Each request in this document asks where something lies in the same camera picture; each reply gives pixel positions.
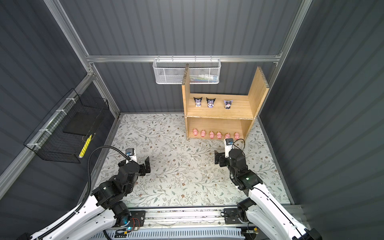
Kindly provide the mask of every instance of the upper shelf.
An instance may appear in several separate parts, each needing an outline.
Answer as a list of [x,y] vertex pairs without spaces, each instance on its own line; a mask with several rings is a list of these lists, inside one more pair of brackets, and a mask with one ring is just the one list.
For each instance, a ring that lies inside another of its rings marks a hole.
[[[195,98],[201,98],[201,107],[195,106]],[[207,99],[216,98],[213,108],[207,106]],[[225,109],[224,100],[233,100],[231,109]],[[226,118],[226,119],[247,119],[254,118],[247,95],[226,95],[226,94],[204,94],[191,93],[189,95],[187,117],[192,118]]]

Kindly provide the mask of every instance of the yellow stick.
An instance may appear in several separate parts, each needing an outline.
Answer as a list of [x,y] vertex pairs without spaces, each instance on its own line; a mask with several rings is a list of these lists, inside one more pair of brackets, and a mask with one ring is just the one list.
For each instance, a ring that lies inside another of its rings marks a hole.
[[83,147],[83,149],[81,150],[81,152],[79,154],[79,158],[83,158],[84,157],[84,154],[87,151],[87,148],[88,148],[89,143],[91,142],[91,139],[92,139],[92,134],[89,136],[87,141],[85,141],[84,147]]

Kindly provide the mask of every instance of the leaf pattern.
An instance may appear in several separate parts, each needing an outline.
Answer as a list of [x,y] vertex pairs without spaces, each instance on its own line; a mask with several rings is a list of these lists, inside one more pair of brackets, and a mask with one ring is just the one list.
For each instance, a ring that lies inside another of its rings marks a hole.
[[[246,142],[248,167],[280,203],[290,203],[257,121]],[[240,141],[236,145],[243,147]],[[247,198],[229,179],[228,169],[214,164],[214,150],[224,151],[223,140],[187,141],[182,113],[125,114],[112,146],[123,152],[135,148],[139,164],[150,158],[152,172],[139,177],[123,198],[128,207],[236,205]],[[109,150],[95,187],[117,174],[122,158]]]

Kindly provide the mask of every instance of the corrugated black hose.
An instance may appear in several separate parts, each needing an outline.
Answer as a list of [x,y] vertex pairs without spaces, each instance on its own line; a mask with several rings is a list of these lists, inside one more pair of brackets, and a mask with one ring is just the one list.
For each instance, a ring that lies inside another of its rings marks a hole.
[[119,149],[113,147],[113,146],[100,146],[98,148],[96,148],[95,150],[93,150],[93,152],[89,155],[88,157],[88,161],[87,161],[87,172],[88,172],[88,185],[87,185],[87,192],[85,193],[84,195],[84,198],[83,200],[81,201],[81,203],[79,204],[79,206],[68,216],[66,217],[63,221],[61,221],[60,223],[58,223],[56,226],[54,226],[53,228],[51,228],[50,230],[46,231],[45,233],[41,234],[40,236],[37,237],[38,240],[42,240],[45,236],[49,235],[51,232],[55,231],[56,229],[58,229],[60,226],[62,226],[64,223],[66,223],[69,219],[71,219],[71,217],[73,217],[76,213],[79,212],[79,210],[83,207],[83,205],[85,204],[85,202],[87,201],[88,197],[89,197],[89,194],[91,193],[91,157],[92,155],[94,154],[94,152],[96,152],[96,150],[99,150],[101,148],[110,148],[110,149],[113,149],[117,152],[119,152],[124,158],[126,158],[128,161],[130,161],[131,159],[125,155],[122,151],[120,151]]

